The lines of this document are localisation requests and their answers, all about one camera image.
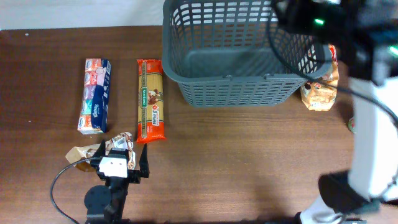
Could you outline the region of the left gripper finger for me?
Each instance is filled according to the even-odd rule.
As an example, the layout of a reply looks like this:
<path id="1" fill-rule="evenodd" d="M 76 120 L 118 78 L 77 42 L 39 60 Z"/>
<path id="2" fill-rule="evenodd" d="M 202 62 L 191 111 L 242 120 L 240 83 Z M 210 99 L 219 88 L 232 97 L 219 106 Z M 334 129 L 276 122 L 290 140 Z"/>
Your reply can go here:
<path id="1" fill-rule="evenodd" d="M 102 140 L 99 145 L 99 148 L 93 154 L 93 157 L 103 157 L 105 156 L 105 152 L 106 152 L 106 141 Z"/>
<path id="2" fill-rule="evenodd" d="M 142 178 L 148 178 L 150 175 L 149 161 L 147 157 L 147 144 L 144 144 L 142 153 L 139 159 L 139 167 Z"/>

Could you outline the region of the orange snack bag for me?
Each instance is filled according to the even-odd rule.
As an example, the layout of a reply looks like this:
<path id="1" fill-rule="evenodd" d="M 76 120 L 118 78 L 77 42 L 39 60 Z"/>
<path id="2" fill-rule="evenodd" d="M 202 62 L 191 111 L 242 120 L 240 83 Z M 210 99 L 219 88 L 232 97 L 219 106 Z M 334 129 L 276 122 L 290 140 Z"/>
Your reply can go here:
<path id="1" fill-rule="evenodd" d="M 339 80 L 338 60 L 334 45 L 328 45 L 331 53 L 332 72 L 327 72 L 321 81 L 337 86 Z M 335 103 L 337 89 L 327 87 L 320 83 L 306 82 L 300 88 L 301 99 L 304 105 L 312 111 L 329 111 Z"/>

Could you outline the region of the green lid spice jar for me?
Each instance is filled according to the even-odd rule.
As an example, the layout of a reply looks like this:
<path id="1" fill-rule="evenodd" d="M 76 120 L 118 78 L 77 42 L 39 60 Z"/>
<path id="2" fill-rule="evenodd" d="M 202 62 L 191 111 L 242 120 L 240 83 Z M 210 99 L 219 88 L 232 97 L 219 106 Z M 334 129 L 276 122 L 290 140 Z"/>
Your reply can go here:
<path id="1" fill-rule="evenodd" d="M 354 125 L 354 116 L 352 118 L 349 119 L 348 121 L 348 128 L 352 133 L 356 133 L 355 131 L 355 125 Z"/>

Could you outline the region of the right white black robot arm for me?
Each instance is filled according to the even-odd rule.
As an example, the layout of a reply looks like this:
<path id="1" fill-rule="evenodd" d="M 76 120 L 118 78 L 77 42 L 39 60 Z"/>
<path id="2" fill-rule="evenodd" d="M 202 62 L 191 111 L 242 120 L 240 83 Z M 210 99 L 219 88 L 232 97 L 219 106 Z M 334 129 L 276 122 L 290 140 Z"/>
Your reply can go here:
<path id="1" fill-rule="evenodd" d="M 272 1 L 280 28 L 337 46 L 354 104 L 351 168 L 319 178 L 295 223 L 348 223 L 397 205 L 397 2 Z"/>

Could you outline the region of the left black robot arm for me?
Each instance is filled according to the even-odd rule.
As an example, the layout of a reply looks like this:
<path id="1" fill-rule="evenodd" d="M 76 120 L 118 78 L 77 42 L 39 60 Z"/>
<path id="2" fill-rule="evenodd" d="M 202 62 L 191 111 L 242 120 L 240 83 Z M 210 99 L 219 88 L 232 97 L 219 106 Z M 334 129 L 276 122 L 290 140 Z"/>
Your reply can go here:
<path id="1" fill-rule="evenodd" d="M 92 187 L 85 195 L 87 223 L 131 223 L 130 219 L 123 218 L 124 205 L 129 185 L 140 184 L 142 178 L 149 177 L 147 146 L 142 149 L 138 170 L 128 169 L 128 160 L 127 149 L 112 148 L 106 152 L 104 141 L 93 154 L 90 166 L 105 184 Z"/>

